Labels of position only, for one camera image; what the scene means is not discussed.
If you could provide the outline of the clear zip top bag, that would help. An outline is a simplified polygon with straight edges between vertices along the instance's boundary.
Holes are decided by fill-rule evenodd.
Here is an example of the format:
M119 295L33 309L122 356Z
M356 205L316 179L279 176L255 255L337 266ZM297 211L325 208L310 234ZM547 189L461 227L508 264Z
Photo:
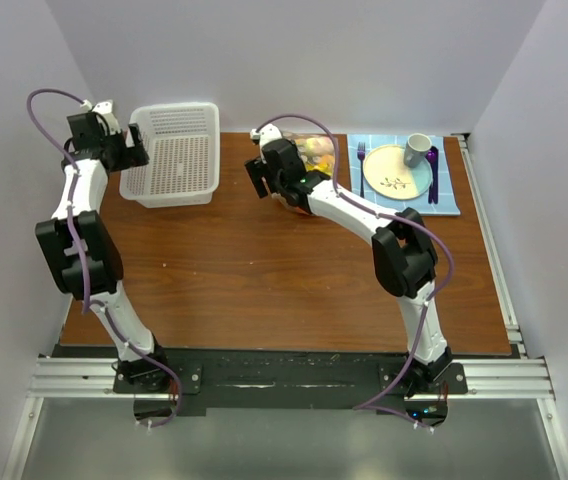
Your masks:
M302 154L333 154L335 149L333 142L328 136L318 134L297 134L291 131L280 129L284 139L292 141L301 158Z

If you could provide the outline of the white perforated plastic basket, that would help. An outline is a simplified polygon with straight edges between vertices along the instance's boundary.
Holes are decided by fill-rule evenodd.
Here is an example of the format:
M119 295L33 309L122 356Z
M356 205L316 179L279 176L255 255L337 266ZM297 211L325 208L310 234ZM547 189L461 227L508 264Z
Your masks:
M146 208L204 205L220 178L219 109L211 102L157 104L135 109L149 163L124 171L120 195Z

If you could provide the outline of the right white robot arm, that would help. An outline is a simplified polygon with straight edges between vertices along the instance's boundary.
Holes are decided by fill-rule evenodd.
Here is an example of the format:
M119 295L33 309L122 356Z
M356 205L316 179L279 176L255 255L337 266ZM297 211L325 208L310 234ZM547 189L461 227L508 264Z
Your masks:
M287 206L330 220L371 247L376 279L397 298L408 340L408 357L382 394L390 393L407 375L416 390L433 392L444 382L444 370L452 361L435 301L439 287L434 245L441 241L424 226L417 211L382 209L356 197L329 175L308 170L292 140L257 131L250 137L260 153L245 168L259 197L277 195Z

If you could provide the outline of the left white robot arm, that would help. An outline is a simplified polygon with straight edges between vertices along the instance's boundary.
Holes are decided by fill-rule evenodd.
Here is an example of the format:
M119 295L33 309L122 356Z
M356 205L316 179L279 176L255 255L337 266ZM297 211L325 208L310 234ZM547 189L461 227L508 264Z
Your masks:
M64 191L51 219L36 225L36 238L58 289L93 312L116 345L118 380L160 392L171 368L125 292L123 261L99 213L110 174L147 165L148 154L135 124L122 132L95 111L68 123Z

